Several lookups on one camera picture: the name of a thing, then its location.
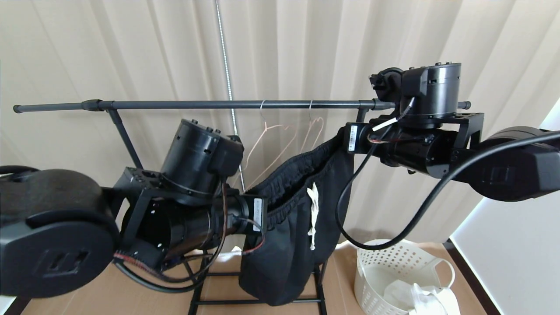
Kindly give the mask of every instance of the black pants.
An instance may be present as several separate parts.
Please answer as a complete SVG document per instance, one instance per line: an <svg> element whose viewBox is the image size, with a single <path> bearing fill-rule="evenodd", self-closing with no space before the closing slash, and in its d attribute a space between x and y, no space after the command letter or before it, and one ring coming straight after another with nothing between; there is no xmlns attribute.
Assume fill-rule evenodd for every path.
<svg viewBox="0 0 560 315"><path fill-rule="evenodd" d="M343 147L341 128L331 140L313 151L292 157L247 194L269 198L268 231L263 246L241 259L239 285L269 305L282 305L303 292L315 264L326 262L340 231L334 219L337 200L353 174L353 155ZM310 249L311 198L307 188L316 184L319 214L315 223L315 250ZM344 220L349 192L340 210ZM260 237L247 236L245 249Z"/></svg>

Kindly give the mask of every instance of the barcode label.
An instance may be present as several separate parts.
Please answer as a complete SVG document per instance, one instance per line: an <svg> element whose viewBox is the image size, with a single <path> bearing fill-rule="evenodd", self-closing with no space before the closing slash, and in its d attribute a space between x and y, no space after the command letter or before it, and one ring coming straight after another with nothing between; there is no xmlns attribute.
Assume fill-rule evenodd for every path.
<svg viewBox="0 0 560 315"><path fill-rule="evenodd" d="M356 135L358 134L358 126L355 124L350 126L350 141L348 141L348 151L356 149Z"/></svg>
<svg viewBox="0 0 560 315"><path fill-rule="evenodd" d="M253 204L254 204L253 220L262 226L263 225L263 223L262 223L262 219L263 219L263 200L260 199L260 198L256 198ZM257 228L255 225L253 225L253 231L259 232L259 228Z"/></svg>

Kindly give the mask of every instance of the wire hanger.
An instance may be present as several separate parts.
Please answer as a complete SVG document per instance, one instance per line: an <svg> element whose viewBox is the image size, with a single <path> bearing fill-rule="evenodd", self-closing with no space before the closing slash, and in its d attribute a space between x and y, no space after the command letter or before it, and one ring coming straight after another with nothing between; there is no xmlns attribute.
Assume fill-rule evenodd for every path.
<svg viewBox="0 0 560 315"><path fill-rule="evenodd" d="M302 153L304 151L305 143L307 142L307 137L309 137L309 132L311 131L311 128L313 128L313 125L316 122L321 121L321 129L319 129L319 133L317 134L317 138L315 138L315 141L313 142L313 145L311 145L311 150L313 150L313 148L315 147L315 144L317 143L317 140L319 140L319 137L321 136L321 133L323 132L323 127L325 126L325 120L322 117L315 118L315 119L311 120L311 106L312 105L313 105L313 100L311 100L311 102L309 102L309 127L307 128L307 134L305 134L304 142L301 145L300 153Z"/></svg>
<svg viewBox="0 0 560 315"><path fill-rule="evenodd" d="M282 156L282 154L284 154L284 152L286 152L286 150L288 149L288 147L290 146L290 144L292 144L292 142L296 139L297 136L297 129L292 126L292 125L284 125L284 124L277 124L271 127L268 127L268 123L267 123L267 119L264 117L263 115L263 105L264 102L266 100L263 100L262 103L260 103L260 116L263 118L264 121L264 130L263 132L260 134L259 138L257 139L257 141L255 142L255 144L253 145L253 147L251 148L251 150L249 151L249 154L247 155L247 159L245 160L245 167L242 168L242 171L246 170L249 166L249 159L251 158L251 154L253 154L253 151L255 150L256 146L259 144L259 142L262 140L264 134L274 128L279 128L279 127L284 127L284 130L288 130L290 128L293 128L295 130L295 132L293 133L293 137L292 139L288 142L288 144L286 145L286 147L284 147L284 149L280 152L280 154L278 154L278 156L274 159L274 161L272 161L265 169L264 171L262 171L262 173L260 173L250 184L246 185L245 188L247 190L249 190L249 188L251 188L251 186L253 186L253 184L262 176L264 175L264 173L266 173L266 171L268 169L270 169L272 167L272 165L274 165L274 163L276 163L276 161L278 161L278 159L280 159L280 157ZM239 173L237 174L235 180L232 183L232 186L235 185L235 183L237 182L237 179L239 178Z"/></svg>

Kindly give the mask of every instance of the hanger hook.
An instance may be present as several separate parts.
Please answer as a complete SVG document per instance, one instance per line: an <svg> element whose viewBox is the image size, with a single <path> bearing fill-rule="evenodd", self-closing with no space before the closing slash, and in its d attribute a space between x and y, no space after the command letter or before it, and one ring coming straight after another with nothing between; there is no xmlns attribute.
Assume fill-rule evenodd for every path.
<svg viewBox="0 0 560 315"><path fill-rule="evenodd" d="M263 100L263 102L260 103L260 108L259 108L260 116L263 118L265 124L267 123L267 119L264 118L264 115L263 115L263 105L264 105L264 102L266 102L266 101L267 101L267 100Z"/></svg>
<svg viewBox="0 0 560 315"><path fill-rule="evenodd" d="M309 121L311 121L311 106L313 105L313 100L309 102Z"/></svg>

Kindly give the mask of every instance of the white plastic basket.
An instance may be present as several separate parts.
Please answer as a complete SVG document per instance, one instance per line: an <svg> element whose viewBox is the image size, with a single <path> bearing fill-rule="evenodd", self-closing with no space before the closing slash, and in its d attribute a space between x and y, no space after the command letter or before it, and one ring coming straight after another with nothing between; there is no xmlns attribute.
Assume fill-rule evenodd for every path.
<svg viewBox="0 0 560 315"><path fill-rule="evenodd" d="M386 243L387 239L377 239L366 245ZM406 315L408 311L397 308L385 300L385 288L395 280L402 280L419 286L441 287L436 266L444 262L451 269L450 287L455 281L455 270L447 260L434 257L421 250L414 243L402 241L388 249L366 251L358 249L354 295L367 315Z"/></svg>

